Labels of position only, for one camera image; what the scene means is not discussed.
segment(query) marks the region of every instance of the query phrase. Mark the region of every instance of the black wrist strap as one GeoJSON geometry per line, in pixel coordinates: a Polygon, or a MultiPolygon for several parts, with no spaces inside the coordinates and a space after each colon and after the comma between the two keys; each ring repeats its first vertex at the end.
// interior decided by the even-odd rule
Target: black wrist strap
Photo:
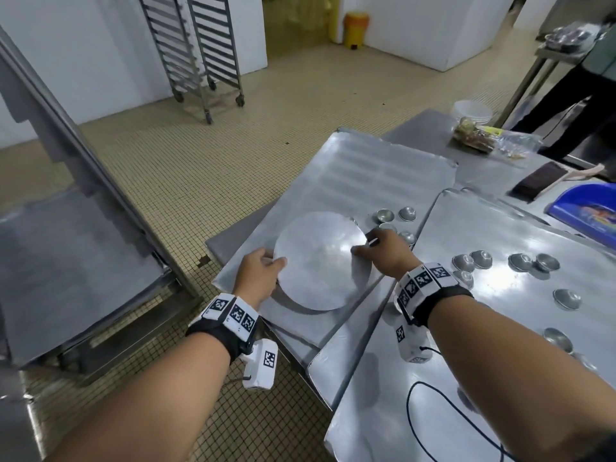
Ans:
{"type": "Polygon", "coordinates": [[[436,293],[428,296],[421,304],[415,309],[413,312],[413,318],[415,322],[419,324],[419,326],[427,327],[427,320],[432,313],[432,310],[437,305],[437,303],[444,298],[455,297],[458,295],[466,295],[473,298],[473,294],[469,292],[466,288],[461,287],[459,285],[455,285],[453,287],[442,287],[436,293]]]}
{"type": "Polygon", "coordinates": [[[229,356],[231,357],[231,362],[233,363],[237,357],[239,357],[242,351],[242,341],[232,333],[229,329],[227,329],[223,325],[216,325],[216,321],[212,321],[210,319],[200,319],[189,329],[186,331],[186,336],[188,337],[190,334],[196,332],[202,332],[211,335],[218,339],[218,341],[225,346],[227,352],[229,352],[229,356]]]}

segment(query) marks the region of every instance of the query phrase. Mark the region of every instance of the person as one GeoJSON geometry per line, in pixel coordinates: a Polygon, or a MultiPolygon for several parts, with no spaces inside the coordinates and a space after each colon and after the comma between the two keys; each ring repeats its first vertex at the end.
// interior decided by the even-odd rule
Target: person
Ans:
{"type": "MultiPolygon", "coordinates": [[[[352,251],[383,274],[399,280],[421,265],[393,231],[376,229],[374,235],[376,246],[352,251]]],[[[261,248],[244,257],[233,290],[255,309],[286,264],[277,259],[265,266],[265,254],[261,248]]],[[[516,459],[616,460],[616,390],[577,360],[471,296],[436,303],[427,325],[451,372],[516,459]]],[[[212,412],[229,357],[209,334],[189,335],[103,401],[50,462],[186,460],[212,412]]]]}
{"type": "Polygon", "coordinates": [[[539,154],[552,160],[569,155],[616,112],[616,29],[598,41],[588,56],[573,67],[511,130],[535,132],[551,117],[590,97],[586,107],[551,146],[539,154]]]}

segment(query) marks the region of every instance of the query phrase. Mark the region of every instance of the doorway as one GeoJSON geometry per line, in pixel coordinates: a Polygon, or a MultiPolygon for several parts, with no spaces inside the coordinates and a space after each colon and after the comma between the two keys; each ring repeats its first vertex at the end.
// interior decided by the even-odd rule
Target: doorway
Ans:
{"type": "Polygon", "coordinates": [[[331,0],[262,0],[267,60],[328,42],[331,0]]]}

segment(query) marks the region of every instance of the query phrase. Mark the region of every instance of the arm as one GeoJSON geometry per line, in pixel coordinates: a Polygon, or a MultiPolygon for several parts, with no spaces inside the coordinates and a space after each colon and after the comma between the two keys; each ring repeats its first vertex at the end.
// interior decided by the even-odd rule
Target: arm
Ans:
{"type": "MultiPolygon", "coordinates": [[[[272,294],[284,258],[268,266],[265,249],[245,256],[234,295],[253,308],[272,294]]],[[[227,375],[227,349],[195,333],[109,397],[75,428],[50,462],[181,462],[186,460],[227,375]]]]}
{"type": "MultiPolygon", "coordinates": [[[[396,280],[421,264],[391,230],[354,252],[396,280]]],[[[616,431],[616,391],[519,323],[467,296],[442,300],[428,327],[454,376],[524,461],[573,462],[616,431]]]]}

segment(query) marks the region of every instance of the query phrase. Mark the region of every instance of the yellow trash bin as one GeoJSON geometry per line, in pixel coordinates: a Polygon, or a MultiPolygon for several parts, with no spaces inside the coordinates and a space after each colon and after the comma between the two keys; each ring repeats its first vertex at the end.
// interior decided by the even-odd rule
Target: yellow trash bin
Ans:
{"type": "Polygon", "coordinates": [[[344,16],[344,45],[355,50],[364,44],[364,34],[370,17],[361,11],[349,11],[344,16]]]}

